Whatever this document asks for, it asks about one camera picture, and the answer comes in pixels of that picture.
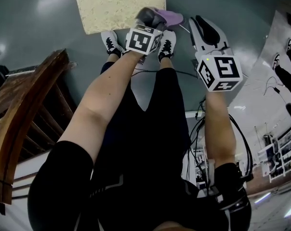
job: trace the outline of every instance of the concrete floor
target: concrete floor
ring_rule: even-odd
[[[241,59],[243,72],[248,74],[264,46],[275,12],[276,0],[166,0],[167,9],[186,18],[202,15],[215,22],[227,35],[235,55]],[[177,45],[175,68],[194,74],[191,60],[194,49],[189,34],[173,28]],[[124,41],[127,30],[117,31]],[[10,70],[40,64],[52,51],[66,48],[70,60],[78,67],[65,78],[76,103],[96,78],[107,54],[100,34],[84,33],[76,0],[0,0],[0,64]],[[158,69],[156,54],[147,58],[141,68]],[[196,110],[205,94],[201,80],[178,74],[185,109]],[[148,106],[155,75],[142,73],[132,80],[132,89],[143,109]],[[240,85],[227,94],[230,103]]]

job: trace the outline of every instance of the thigh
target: thigh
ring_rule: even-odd
[[[101,73],[111,67],[113,63],[106,63]],[[129,82],[122,101],[107,126],[103,146],[110,146],[128,140],[132,132],[136,131],[144,114],[132,92],[131,82]]]
[[[155,160],[155,168],[159,174],[165,174],[165,169],[168,169],[172,175],[181,175],[182,160],[190,146],[190,138],[174,69],[165,68],[157,72],[146,120],[153,139],[153,146],[148,152],[152,154],[150,160]]]
[[[170,143],[181,141],[186,147],[190,144],[184,101],[174,69],[164,68],[157,72],[146,117],[159,130],[162,139],[167,137]]]

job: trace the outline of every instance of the purple cloth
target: purple cloth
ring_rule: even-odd
[[[158,10],[156,8],[152,8],[157,14],[163,17],[166,20],[166,26],[178,25],[183,22],[183,15],[180,13],[175,13],[168,10]]]

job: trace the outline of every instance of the cable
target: cable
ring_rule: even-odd
[[[265,89],[265,93],[266,93],[266,91],[267,91],[269,88],[273,88],[274,91],[277,92],[277,93],[279,94],[279,96],[282,98],[282,100],[284,101],[284,103],[287,104],[286,101],[284,100],[284,98],[282,97],[282,95],[280,94],[280,91],[279,91],[276,87],[267,87],[267,88]]]
[[[141,68],[135,68],[136,70],[140,70],[139,72],[135,73],[132,75],[135,76],[139,73],[157,73],[159,70],[144,70],[144,69],[141,69]],[[179,74],[184,74],[184,75],[189,75],[191,77],[194,77],[194,78],[198,78],[197,75],[193,75],[193,74],[190,74],[190,73],[187,73],[187,72],[183,72],[183,71],[179,71],[179,70],[175,70],[175,72],[179,73]]]
[[[246,148],[246,153],[247,153],[247,168],[246,168],[246,172],[245,172],[245,175],[241,177],[242,181],[250,181],[253,179],[253,175],[252,175],[252,154],[251,154],[251,150],[250,150],[250,147],[246,141],[246,138],[244,136],[244,134],[242,133],[241,129],[239,128],[238,124],[236,123],[236,121],[234,120],[234,118],[229,115],[230,117],[230,121],[234,124],[234,126],[238,129],[238,131],[240,132],[242,138],[243,138],[243,141],[244,141],[244,144],[245,144],[245,148]],[[197,122],[197,124],[194,126],[192,132],[191,132],[191,135],[195,129],[195,127],[197,127],[196,129],[196,138],[194,139],[194,141],[192,142],[192,144],[196,141],[195,143],[195,154],[192,152],[192,149],[190,148],[190,152],[192,153],[192,155],[194,156],[194,159],[196,161],[196,164],[197,164],[197,167],[200,169],[201,171],[201,174],[202,174],[202,180],[206,183],[206,187],[207,187],[207,191],[209,192],[209,182],[207,181],[207,177],[205,175],[205,173],[203,173],[202,171],[202,168],[201,168],[201,165],[200,163],[198,162],[197,160],[197,157],[196,157],[196,152],[197,152],[197,143],[198,143],[198,134],[199,134],[199,131],[200,129],[204,126],[205,124],[205,117],[203,117],[200,121]]]

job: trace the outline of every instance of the black cable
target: black cable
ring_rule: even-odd
[[[186,180],[190,180],[190,172],[189,172],[189,168],[190,168],[190,160],[189,160],[189,153],[187,153],[187,170],[186,170]]]
[[[230,117],[230,120],[232,121],[232,123],[235,125],[235,127],[238,129],[238,131],[240,132],[243,140],[244,140],[244,144],[245,144],[245,147],[246,147],[246,153],[247,153],[247,169],[246,169],[246,172],[245,172],[245,176],[242,177],[242,179],[245,179],[245,178],[248,178],[248,177],[251,177],[252,175],[252,154],[251,154],[251,150],[250,150],[250,147],[246,141],[246,138],[244,136],[244,134],[242,133],[241,129],[239,128],[237,122],[235,121],[235,119],[229,114],[229,117]]]
[[[157,73],[159,70],[144,70],[144,69],[141,69],[141,68],[135,68],[136,70],[140,70],[140,72],[137,72],[135,74],[132,75],[135,76],[139,73]],[[198,78],[196,75],[193,75],[193,74],[190,74],[190,73],[187,73],[187,72],[183,72],[183,71],[179,71],[179,70],[175,70],[175,72],[177,73],[180,73],[180,74],[184,74],[184,75],[189,75],[189,76],[192,76],[194,78]]]

